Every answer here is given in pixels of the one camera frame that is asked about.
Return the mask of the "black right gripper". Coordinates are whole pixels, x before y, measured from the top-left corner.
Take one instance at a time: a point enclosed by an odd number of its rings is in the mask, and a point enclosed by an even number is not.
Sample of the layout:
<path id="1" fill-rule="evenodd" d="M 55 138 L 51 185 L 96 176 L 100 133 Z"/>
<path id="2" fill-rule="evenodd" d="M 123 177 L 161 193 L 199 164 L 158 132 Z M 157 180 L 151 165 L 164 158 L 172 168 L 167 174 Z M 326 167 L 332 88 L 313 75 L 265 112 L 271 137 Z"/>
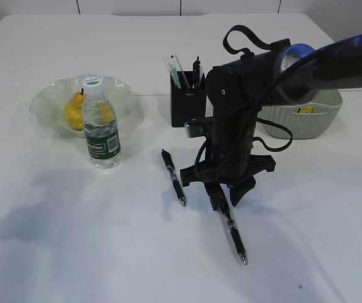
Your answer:
<path id="1" fill-rule="evenodd" d="M 255 185 L 255 174 L 272 171 L 270 156 L 254 157 L 251 148 L 261 103 L 274 104 L 275 92 L 264 97 L 274 81 L 279 52 L 247 54 L 214 66 L 206 77 L 206 93 L 213 106 L 211 137 L 206 138 L 205 159 L 181 170 L 181 182 L 203 182 L 214 211 L 224 211 L 227 200 L 220 184 L 229 188 L 230 201 L 237 206 Z"/>

